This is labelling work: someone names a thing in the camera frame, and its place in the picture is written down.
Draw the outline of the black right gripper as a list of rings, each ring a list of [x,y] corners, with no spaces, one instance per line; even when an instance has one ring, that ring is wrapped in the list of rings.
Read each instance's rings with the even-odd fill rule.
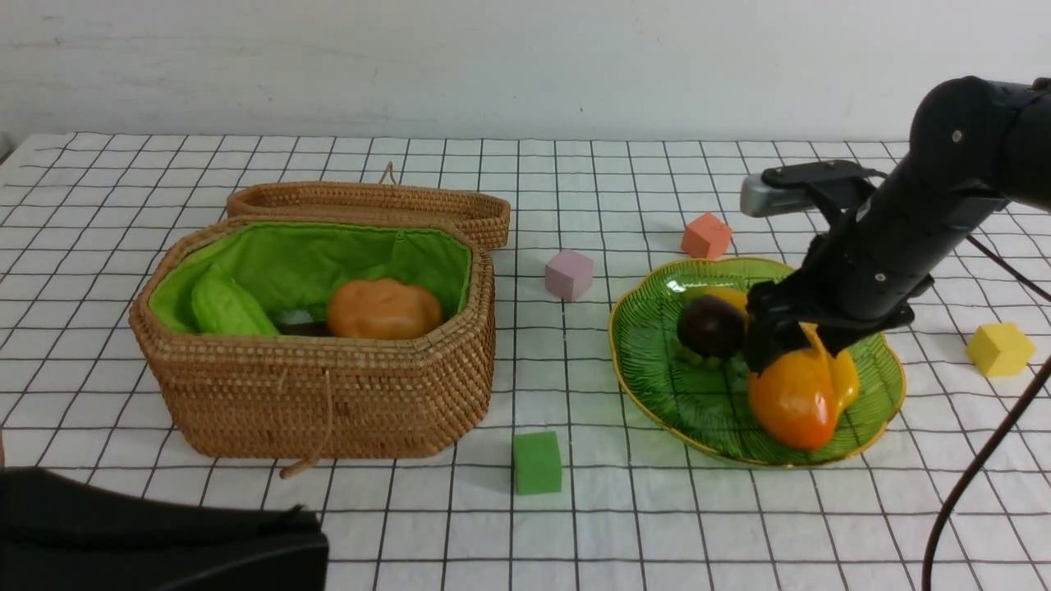
[[[762,374],[778,359],[810,349],[800,322],[831,356],[859,341],[859,332],[886,332],[915,319],[910,302],[934,285],[925,273],[897,273],[859,252],[845,238],[819,233],[801,266],[785,279],[755,284],[747,292],[748,328],[742,348],[748,370]]]

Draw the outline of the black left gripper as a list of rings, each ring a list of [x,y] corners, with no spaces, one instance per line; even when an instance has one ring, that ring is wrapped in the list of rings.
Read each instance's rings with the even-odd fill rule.
[[[38,467],[1,478],[4,590],[323,590],[329,541],[304,507],[194,507]]]

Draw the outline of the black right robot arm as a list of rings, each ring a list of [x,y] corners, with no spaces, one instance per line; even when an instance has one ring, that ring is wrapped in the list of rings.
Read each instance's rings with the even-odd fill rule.
[[[906,156],[881,184],[842,160],[772,167],[741,187],[747,216],[818,209],[829,224],[800,267],[748,292],[743,356],[763,373],[810,347],[815,324],[829,353],[915,321],[910,300],[934,267],[1008,202],[1049,210],[1049,80],[962,77],[920,101]]]

